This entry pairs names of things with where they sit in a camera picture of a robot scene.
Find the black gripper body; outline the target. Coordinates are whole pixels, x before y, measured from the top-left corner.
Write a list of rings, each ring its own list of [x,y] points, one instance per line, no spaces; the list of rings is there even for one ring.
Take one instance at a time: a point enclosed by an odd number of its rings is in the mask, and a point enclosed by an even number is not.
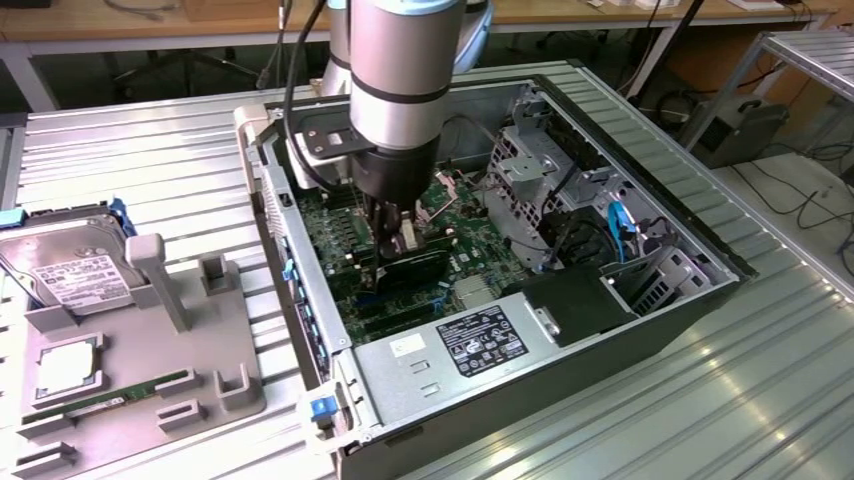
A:
[[[351,174],[359,190],[396,206],[412,206],[425,192],[437,158],[440,138],[395,150],[375,147],[352,155]]]

